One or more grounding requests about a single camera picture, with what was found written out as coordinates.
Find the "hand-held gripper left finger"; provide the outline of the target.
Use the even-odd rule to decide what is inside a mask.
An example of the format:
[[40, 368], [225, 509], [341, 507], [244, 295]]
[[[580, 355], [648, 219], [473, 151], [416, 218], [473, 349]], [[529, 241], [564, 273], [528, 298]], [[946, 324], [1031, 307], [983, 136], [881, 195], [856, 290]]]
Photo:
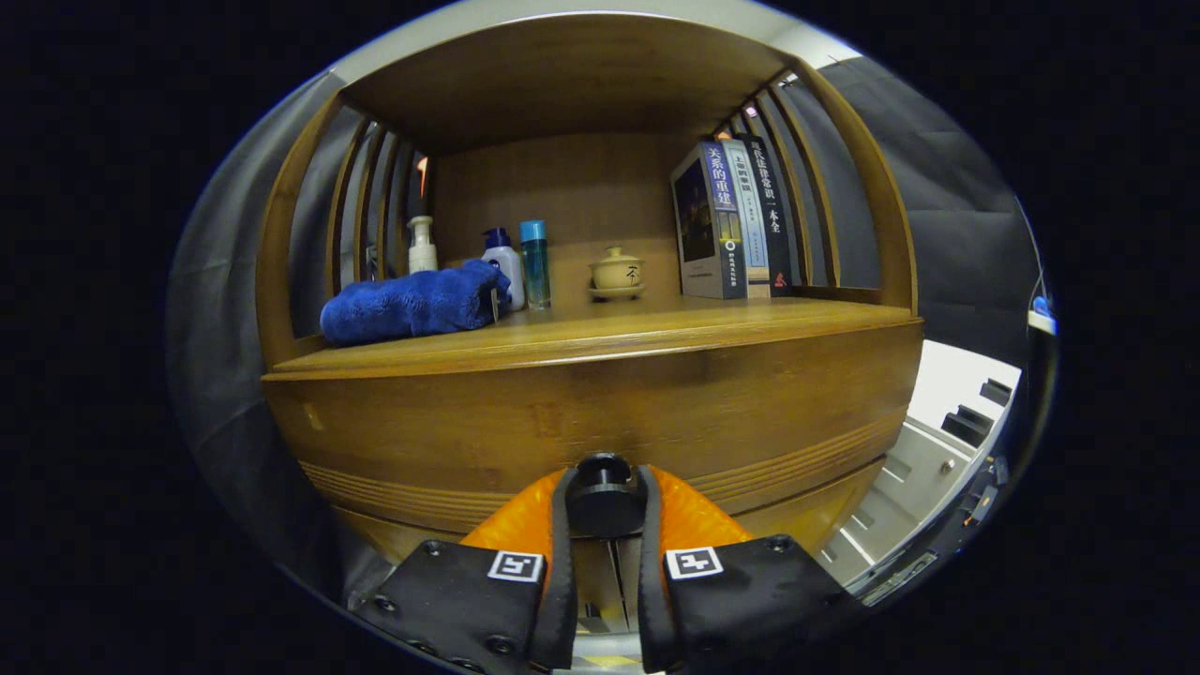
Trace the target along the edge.
[[574, 667], [578, 591], [566, 492], [576, 474], [535, 480], [458, 543], [421, 542], [360, 593], [356, 619], [470, 673]]

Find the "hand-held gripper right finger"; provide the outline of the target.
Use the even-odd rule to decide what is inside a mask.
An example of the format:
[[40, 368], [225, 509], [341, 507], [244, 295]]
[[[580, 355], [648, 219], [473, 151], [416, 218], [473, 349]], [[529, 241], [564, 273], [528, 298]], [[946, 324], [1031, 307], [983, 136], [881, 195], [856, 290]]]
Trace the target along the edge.
[[746, 534], [685, 482], [638, 466], [647, 494], [637, 622], [649, 674], [785, 674], [865, 605], [791, 534]]

